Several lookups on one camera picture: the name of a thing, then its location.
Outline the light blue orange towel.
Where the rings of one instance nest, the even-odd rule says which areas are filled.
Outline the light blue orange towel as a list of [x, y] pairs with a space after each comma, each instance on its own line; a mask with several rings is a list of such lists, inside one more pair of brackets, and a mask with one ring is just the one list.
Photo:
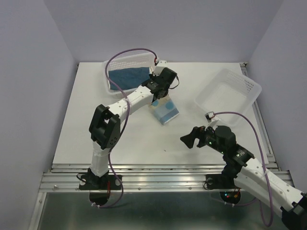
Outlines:
[[179, 111], [169, 95], [152, 102], [149, 105], [149, 109], [162, 125], [165, 125], [179, 115]]

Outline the yellow patterned towel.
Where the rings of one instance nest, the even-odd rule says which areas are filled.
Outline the yellow patterned towel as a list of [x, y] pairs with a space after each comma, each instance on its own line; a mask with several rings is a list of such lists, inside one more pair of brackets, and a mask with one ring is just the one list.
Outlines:
[[149, 79], [149, 74], [149, 67], [117, 69], [108, 72], [109, 78], [123, 91], [137, 88]]

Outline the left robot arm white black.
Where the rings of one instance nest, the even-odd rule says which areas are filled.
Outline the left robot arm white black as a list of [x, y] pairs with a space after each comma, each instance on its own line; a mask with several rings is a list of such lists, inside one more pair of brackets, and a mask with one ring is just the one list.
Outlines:
[[80, 190], [115, 188], [115, 175], [109, 174], [110, 153], [122, 135], [128, 117], [140, 108], [168, 95], [177, 73], [164, 67], [159, 74], [150, 74], [134, 92], [118, 102], [96, 107], [89, 126], [93, 142], [92, 162], [86, 173], [77, 176]]

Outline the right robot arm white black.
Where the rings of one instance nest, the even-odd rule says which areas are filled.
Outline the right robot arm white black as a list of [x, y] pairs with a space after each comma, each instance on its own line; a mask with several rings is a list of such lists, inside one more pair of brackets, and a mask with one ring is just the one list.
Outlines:
[[208, 189], [241, 188], [272, 207], [289, 230], [307, 228], [306, 193], [264, 168], [249, 150], [237, 143], [231, 128], [196, 126], [189, 134], [180, 138], [189, 149], [194, 146], [196, 139], [199, 141], [198, 148], [212, 148], [222, 154], [226, 163], [220, 174], [207, 175]]

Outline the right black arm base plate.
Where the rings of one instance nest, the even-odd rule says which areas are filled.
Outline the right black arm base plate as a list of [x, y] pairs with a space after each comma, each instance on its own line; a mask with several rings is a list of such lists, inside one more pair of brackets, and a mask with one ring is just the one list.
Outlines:
[[206, 184], [208, 189], [236, 189], [234, 179], [223, 174], [207, 174]]

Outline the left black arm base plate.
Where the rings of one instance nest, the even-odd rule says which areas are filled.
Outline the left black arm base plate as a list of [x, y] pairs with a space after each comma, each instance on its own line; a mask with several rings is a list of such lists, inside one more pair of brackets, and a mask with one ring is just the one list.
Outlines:
[[119, 180], [114, 175], [104, 175], [101, 178], [90, 176], [89, 174], [81, 175], [79, 181], [79, 190], [120, 190]]

